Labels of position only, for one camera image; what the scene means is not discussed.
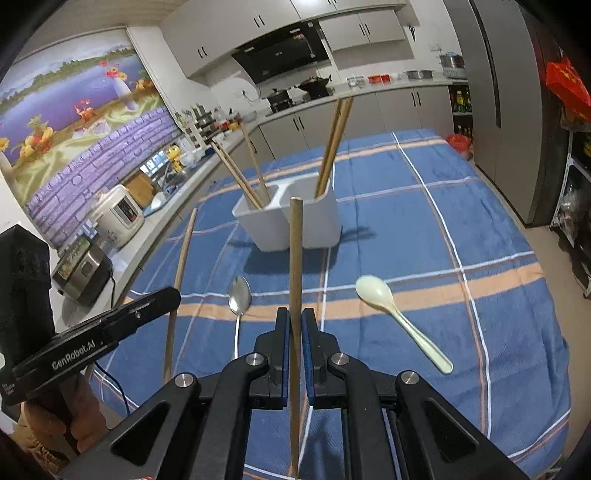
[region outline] white utensil holder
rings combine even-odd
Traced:
[[[232,209],[232,214],[262,252],[277,252],[290,246],[290,199],[303,200],[302,243],[305,249],[330,248],[339,243],[341,223],[332,183],[317,199],[314,190],[319,173],[267,183],[271,202],[257,209],[244,195]]]

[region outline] red plastic bag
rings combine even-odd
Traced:
[[[472,143],[470,138],[460,134],[453,134],[448,135],[445,140],[462,157],[468,159],[468,156],[470,155],[470,144]]]
[[[547,63],[546,86],[562,100],[566,108],[591,122],[591,96],[566,56],[560,62]]]

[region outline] wall mural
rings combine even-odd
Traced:
[[[2,172],[56,248],[180,133],[124,30],[49,47],[0,83]]]

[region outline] yellow figurine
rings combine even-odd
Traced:
[[[181,149],[178,147],[178,145],[174,143],[170,145],[168,151],[166,152],[168,161],[173,165],[173,169],[177,173],[183,169],[183,165],[179,160],[179,158],[181,157],[181,153]]]

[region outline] blue cloth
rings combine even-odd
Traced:
[[[271,179],[309,173],[321,156],[315,149],[263,169]],[[372,369],[419,372],[527,474],[541,474],[566,439],[569,355],[537,259],[495,195],[427,130],[342,142],[334,189],[341,242],[303,256],[303,302],[320,326]],[[288,304],[288,252],[258,250],[232,216],[240,196],[226,179],[199,204],[181,286],[177,373],[212,374],[231,359],[235,324],[224,295],[235,276],[245,276],[254,294],[240,355]],[[129,297],[173,283],[185,227],[152,254]],[[442,375],[391,317],[363,307],[354,289],[362,274],[388,280],[397,305],[452,360],[452,374]],[[161,387],[166,321],[140,328],[100,361],[134,405]],[[120,394],[99,372],[92,387],[124,414]],[[311,413],[304,399],[302,411],[301,478],[343,478],[339,413]],[[253,413],[245,478],[288,475],[288,431],[286,410]]]

